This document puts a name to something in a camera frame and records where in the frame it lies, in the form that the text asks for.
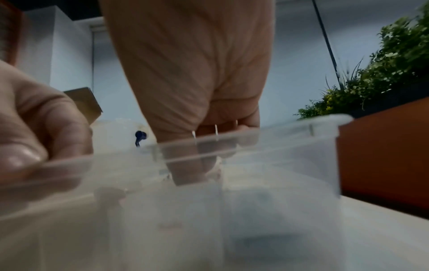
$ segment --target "fingernail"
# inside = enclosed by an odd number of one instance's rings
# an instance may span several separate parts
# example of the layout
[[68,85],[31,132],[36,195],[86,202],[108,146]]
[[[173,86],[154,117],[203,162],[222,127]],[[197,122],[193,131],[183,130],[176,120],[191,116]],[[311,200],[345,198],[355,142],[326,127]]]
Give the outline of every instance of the fingernail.
[[21,144],[0,145],[0,172],[18,171],[43,161],[40,154]]

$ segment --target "black pole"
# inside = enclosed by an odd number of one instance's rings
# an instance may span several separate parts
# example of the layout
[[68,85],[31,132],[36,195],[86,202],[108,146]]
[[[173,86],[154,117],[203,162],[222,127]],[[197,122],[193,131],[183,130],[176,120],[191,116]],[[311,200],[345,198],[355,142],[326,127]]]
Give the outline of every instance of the black pole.
[[340,74],[338,73],[338,68],[336,64],[336,60],[334,57],[334,53],[332,52],[331,44],[329,43],[328,35],[326,34],[325,25],[323,24],[322,17],[320,16],[319,8],[317,7],[316,0],[311,0],[314,6],[314,11],[316,12],[317,20],[319,21],[319,26],[322,29],[323,37],[325,38],[326,46],[328,47],[329,55],[331,56],[332,65],[334,66],[336,79],[338,80],[338,84],[340,87],[342,86],[340,81]]

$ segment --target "green plant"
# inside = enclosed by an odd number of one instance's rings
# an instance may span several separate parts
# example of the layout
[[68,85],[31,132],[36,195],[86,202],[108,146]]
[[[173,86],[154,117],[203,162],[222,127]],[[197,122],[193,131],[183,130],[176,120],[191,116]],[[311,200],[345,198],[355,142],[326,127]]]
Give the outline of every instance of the green plant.
[[298,110],[301,118],[347,113],[370,100],[378,100],[391,89],[427,77],[429,71],[429,2],[415,18],[400,18],[382,27],[381,49],[370,56],[369,65],[342,76],[340,87],[328,86],[323,98],[311,100]]

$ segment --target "orange planter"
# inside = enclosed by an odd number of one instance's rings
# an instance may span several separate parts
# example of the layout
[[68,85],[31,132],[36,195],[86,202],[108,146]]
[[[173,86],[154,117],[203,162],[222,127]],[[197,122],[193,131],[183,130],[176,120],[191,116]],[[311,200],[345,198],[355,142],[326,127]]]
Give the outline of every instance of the orange planter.
[[429,98],[340,127],[337,145],[343,195],[429,218]]

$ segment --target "white table surface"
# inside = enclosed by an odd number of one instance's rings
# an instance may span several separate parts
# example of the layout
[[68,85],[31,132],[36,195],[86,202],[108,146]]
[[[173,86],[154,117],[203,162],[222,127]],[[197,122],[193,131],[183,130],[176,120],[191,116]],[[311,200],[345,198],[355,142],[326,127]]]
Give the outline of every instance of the white table surface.
[[429,220],[342,197],[347,271],[429,270]]

